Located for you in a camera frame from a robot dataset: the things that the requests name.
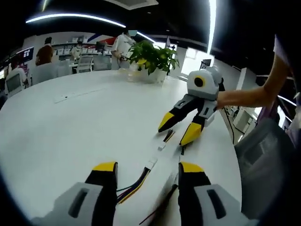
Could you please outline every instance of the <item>white pot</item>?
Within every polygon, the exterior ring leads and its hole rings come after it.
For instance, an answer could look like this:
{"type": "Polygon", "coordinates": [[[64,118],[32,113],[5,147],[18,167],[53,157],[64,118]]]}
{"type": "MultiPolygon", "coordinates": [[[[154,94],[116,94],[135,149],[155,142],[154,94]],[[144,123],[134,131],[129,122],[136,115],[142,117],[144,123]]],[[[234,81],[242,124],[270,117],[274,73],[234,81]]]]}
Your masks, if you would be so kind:
{"type": "Polygon", "coordinates": [[[163,84],[163,82],[166,78],[166,74],[167,74],[167,72],[156,68],[156,70],[149,75],[147,69],[142,69],[140,78],[143,82],[157,83],[157,84],[161,85],[161,84],[163,84]]]}

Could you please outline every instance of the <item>person with brown hair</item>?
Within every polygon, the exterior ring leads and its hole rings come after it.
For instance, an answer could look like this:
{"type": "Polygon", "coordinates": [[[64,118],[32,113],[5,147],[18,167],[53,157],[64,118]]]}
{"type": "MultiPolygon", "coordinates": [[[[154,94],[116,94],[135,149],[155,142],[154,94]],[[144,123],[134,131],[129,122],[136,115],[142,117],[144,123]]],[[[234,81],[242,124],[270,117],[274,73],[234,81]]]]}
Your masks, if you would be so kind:
{"type": "Polygon", "coordinates": [[[37,53],[37,59],[36,59],[37,66],[51,63],[51,58],[53,55],[51,41],[52,41],[51,37],[46,38],[45,45],[39,49],[37,53]]]}

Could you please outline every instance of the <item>office chair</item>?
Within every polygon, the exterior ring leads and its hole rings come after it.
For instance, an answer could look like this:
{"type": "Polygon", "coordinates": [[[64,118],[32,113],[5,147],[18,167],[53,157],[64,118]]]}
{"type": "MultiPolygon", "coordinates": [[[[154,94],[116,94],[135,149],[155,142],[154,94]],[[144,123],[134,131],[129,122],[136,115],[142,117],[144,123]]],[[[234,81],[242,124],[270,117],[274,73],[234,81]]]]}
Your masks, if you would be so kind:
{"type": "Polygon", "coordinates": [[[93,56],[94,71],[111,70],[111,59],[109,56],[93,56]]]}
{"type": "Polygon", "coordinates": [[[22,79],[26,79],[26,74],[22,68],[12,70],[6,77],[5,92],[8,97],[20,92],[24,89],[22,79]]]}
{"type": "Polygon", "coordinates": [[[259,219],[280,192],[294,152],[289,136],[264,119],[235,145],[242,183],[242,213],[259,219]]]}
{"type": "Polygon", "coordinates": [[[32,85],[58,77],[57,63],[36,66],[32,71],[32,85]]]}
{"type": "Polygon", "coordinates": [[[79,64],[77,66],[77,73],[92,71],[93,56],[80,56],[79,64]]]}
{"type": "Polygon", "coordinates": [[[70,61],[63,60],[57,62],[57,76],[63,77],[72,74],[72,68],[70,67],[70,61]]]}

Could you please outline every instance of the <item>table surface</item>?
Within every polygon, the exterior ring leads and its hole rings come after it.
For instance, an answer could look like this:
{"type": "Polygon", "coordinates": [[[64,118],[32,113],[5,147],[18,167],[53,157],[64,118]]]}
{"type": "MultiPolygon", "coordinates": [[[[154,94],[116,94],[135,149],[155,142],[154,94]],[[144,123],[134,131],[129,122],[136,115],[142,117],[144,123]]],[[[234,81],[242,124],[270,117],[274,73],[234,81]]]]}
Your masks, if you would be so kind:
{"type": "MultiPolygon", "coordinates": [[[[185,93],[186,83],[175,78],[167,77],[161,87],[129,82],[119,71],[102,71],[56,78],[12,96],[0,112],[0,168],[13,198],[29,219],[43,217],[58,196],[106,161],[119,164],[119,188],[132,184],[158,152],[162,117],[185,93]]],[[[174,126],[176,133],[161,152],[168,159],[166,167],[177,169],[180,153],[174,151],[194,115],[174,126]]],[[[201,166],[212,184],[241,204],[238,161],[219,112],[183,159],[201,166]]],[[[152,172],[146,184],[155,187],[161,174],[152,172]]],[[[149,213],[137,207],[138,193],[150,189],[143,185],[117,206],[115,216],[128,211],[128,225],[143,220],[149,213]]],[[[168,212],[166,224],[181,225],[176,195],[168,212]]]]}

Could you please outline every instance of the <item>robotic claw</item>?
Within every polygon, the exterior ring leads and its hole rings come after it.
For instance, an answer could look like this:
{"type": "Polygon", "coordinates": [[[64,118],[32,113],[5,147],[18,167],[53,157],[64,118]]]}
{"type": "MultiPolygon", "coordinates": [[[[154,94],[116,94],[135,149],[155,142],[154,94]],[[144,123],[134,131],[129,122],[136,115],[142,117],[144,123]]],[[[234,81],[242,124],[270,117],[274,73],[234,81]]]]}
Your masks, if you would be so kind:
{"type": "Polygon", "coordinates": [[[222,83],[222,75],[216,67],[207,67],[206,70],[191,72],[188,76],[187,90],[183,99],[178,101],[173,109],[166,113],[159,125],[158,132],[163,132],[182,121],[188,113],[197,109],[191,124],[183,135],[180,145],[184,146],[197,139],[204,127],[207,127],[214,119],[217,106],[219,86],[222,83]]]}

